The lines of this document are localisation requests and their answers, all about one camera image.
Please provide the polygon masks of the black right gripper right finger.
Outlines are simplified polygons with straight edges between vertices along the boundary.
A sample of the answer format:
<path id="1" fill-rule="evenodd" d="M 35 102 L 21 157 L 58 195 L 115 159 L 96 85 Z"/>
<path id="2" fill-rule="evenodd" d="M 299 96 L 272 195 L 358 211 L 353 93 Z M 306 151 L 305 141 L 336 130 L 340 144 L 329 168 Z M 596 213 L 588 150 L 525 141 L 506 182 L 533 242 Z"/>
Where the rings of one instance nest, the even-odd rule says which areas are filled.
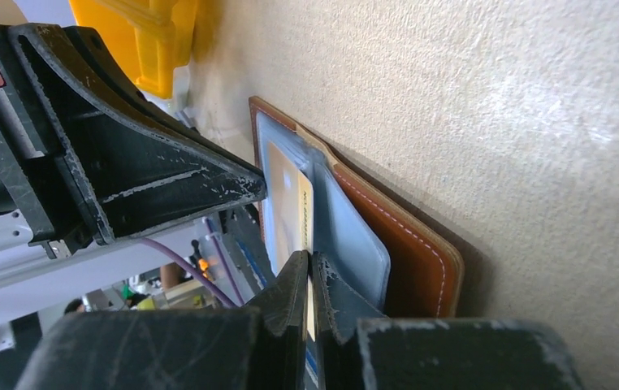
<path id="1" fill-rule="evenodd" d="M 321 389 L 580 389 L 550 327 L 526 320 L 389 318 L 332 260 L 311 258 Z"/>

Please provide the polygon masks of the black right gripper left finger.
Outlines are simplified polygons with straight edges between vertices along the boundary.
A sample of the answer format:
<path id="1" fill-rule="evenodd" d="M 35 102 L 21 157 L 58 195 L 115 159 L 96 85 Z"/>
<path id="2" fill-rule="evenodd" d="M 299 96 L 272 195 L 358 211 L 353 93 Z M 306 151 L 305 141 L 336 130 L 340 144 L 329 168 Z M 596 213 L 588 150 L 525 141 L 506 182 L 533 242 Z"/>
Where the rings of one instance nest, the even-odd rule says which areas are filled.
<path id="1" fill-rule="evenodd" d="M 310 256 L 233 309 L 69 314 L 34 350 L 20 389 L 301 389 Z"/>

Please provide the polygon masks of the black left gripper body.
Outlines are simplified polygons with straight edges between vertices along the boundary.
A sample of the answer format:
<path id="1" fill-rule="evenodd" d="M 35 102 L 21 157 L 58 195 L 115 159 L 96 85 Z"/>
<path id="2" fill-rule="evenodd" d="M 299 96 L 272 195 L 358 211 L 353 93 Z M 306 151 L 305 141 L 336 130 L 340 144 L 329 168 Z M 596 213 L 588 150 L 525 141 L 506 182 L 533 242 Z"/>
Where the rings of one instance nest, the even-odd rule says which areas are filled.
<path id="1" fill-rule="evenodd" d="M 66 29 L 0 29 L 0 216 L 18 212 L 48 254 L 73 250 L 73 98 L 50 66 L 72 51 Z"/>

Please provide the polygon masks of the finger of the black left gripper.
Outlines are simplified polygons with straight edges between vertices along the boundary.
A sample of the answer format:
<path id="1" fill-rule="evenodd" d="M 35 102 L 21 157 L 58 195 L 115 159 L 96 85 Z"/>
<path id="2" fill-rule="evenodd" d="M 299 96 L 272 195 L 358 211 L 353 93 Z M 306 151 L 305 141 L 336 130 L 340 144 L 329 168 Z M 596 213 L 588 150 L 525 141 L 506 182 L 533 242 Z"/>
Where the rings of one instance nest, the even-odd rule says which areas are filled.
<path id="1" fill-rule="evenodd" d="M 93 28 L 66 29 L 73 51 L 50 66 L 73 98 L 73 245 L 110 245 L 262 200 L 262 172 L 149 102 Z"/>

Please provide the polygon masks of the gold card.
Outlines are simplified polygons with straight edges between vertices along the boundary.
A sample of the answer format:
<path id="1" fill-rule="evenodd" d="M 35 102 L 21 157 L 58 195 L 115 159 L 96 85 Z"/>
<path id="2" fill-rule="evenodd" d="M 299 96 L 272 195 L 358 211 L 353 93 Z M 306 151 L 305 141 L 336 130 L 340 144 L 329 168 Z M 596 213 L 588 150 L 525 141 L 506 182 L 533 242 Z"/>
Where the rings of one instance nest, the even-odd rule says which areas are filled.
<path id="1" fill-rule="evenodd" d="M 281 270 L 292 253 L 314 251 L 314 189 L 307 176 L 275 144 L 267 143 L 271 248 Z"/>

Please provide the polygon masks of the brown leather card holder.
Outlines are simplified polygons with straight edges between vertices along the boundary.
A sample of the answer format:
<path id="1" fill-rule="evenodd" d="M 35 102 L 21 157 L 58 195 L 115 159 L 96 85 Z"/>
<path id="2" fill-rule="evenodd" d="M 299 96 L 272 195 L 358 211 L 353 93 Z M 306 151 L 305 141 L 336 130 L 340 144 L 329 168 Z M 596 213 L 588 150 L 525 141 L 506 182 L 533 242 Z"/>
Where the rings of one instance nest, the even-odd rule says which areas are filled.
<path id="1" fill-rule="evenodd" d="M 300 137 L 327 162 L 332 176 L 391 257 L 385 312 L 393 317 L 455 317 L 465 271 L 451 243 L 358 173 L 319 135 L 260 97 L 249 99 L 251 115 L 263 113 L 282 134 Z"/>

